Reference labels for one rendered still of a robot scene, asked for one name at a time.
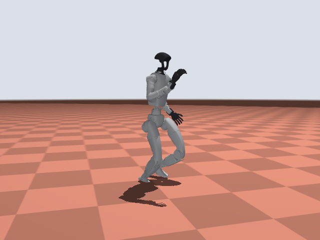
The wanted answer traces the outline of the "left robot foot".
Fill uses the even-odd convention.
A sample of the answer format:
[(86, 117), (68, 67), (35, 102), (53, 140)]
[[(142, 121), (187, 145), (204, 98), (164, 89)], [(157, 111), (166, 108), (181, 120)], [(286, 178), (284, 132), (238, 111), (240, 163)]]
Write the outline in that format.
[(159, 168), (155, 173), (156, 173), (157, 175), (161, 176), (161, 177), (164, 177), (164, 178), (167, 178), (167, 177), (168, 177), (168, 174), (165, 173), (161, 168)]

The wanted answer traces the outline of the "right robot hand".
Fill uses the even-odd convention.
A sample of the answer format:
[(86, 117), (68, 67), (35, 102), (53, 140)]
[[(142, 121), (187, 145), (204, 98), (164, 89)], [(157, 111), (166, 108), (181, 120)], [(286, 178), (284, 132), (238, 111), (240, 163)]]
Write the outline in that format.
[(175, 85), (176, 85), (176, 81), (179, 80), (179, 78), (183, 75), (183, 74), (187, 74), (186, 70), (184, 69), (178, 69), (172, 76), (172, 80), (170, 80), (169, 82), (172, 83), (172, 85), (170, 86), (170, 89), (172, 90)]

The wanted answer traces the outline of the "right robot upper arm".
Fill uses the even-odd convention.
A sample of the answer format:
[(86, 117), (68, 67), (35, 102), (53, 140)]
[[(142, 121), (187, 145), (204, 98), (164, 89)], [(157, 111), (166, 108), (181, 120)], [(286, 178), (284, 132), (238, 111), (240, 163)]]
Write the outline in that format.
[(156, 74), (153, 75), (149, 75), (146, 77), (146, 82), (147, 82), (147, 87), (146, 87), (146, 99), (151, 102), (154, 103), (157, 98), (153, 98), (153, 99), (148, 99), (147, 96), (149, 93), (153, 93), (155, 90), (155, 83), (157, 82), (157, 76)]

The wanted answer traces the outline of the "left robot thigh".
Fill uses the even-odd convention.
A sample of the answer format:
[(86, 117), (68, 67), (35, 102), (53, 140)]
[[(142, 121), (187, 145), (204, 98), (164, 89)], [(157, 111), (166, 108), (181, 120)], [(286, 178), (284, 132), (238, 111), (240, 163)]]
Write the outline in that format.
[(161, 129), (164, 131), (167, 130), (168, 136), (176, 146), (176, 150), (174, 151), (173, 156), (178, 160), (183, 159), (185, 157), (185, 144), (180, 130), (173, 122), (173, 120), (169, 117), (165, 118), (163, 122), (164, 124)]

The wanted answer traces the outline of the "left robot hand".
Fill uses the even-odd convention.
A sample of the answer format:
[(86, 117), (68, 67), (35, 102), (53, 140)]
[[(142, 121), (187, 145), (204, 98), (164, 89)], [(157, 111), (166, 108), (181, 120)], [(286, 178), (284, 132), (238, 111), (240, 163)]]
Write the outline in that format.
[[(171, 108), (169, 108), (169, 109), (170, 109), (172, 112), (171, 112), (170, 114), (168, 114), (168, 113), (167, 113), (167, 114), (168, 114), (169, 116), (171, 116), (172, 120), (176, 123), (176, 125), (178, 126), (178, 123), (179, 123), (179, 125), (180, 125), (180, 122), (181, 122), (181, 124), (182, 124), (182, 121), (184, 121), (184, 120), (183, 120), (180, 116), (183, 117), (183, 115), (174, 112)], [(181, 121), (179, 118), (180, 118), (182, 121)], [(180, 122), (179, 122), (177, 119), (178, 119)], [(176, 121), (177, 121), (178, 123), (177, 123)]]

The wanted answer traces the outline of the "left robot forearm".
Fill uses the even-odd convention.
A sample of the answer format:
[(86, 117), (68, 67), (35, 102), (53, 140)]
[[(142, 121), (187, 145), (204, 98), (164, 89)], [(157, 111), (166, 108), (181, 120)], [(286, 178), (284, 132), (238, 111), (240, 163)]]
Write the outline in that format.
[(166, 111), (168, 114), (170, 114), (172, 111), (169, 109), (169, 106), (167, 105), (167, 102), (165, 103), (165, 106), (162, 107), (164, 111)]

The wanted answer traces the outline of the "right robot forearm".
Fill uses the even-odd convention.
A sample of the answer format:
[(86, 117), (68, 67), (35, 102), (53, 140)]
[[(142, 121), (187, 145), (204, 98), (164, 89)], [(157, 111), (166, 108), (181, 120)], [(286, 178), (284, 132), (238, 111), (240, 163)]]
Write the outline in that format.
[(147, 95), (147, 98), (148, 98), (149, 100), (154, 99), (154, 98), (160, 99), (162, 96), (168, 94), (171, 90), (173, 90), (173, 89), (175, 88), (175, 87), (174, 87), (173, 89), (170, 89), (170, 86), (171, 86), (171, 85), (172, 85), (172, 83), (169, 82), (166, 86), (164, 86), (164, 87), (161, 88), (160, 90), (149, 93), (149, 94)]

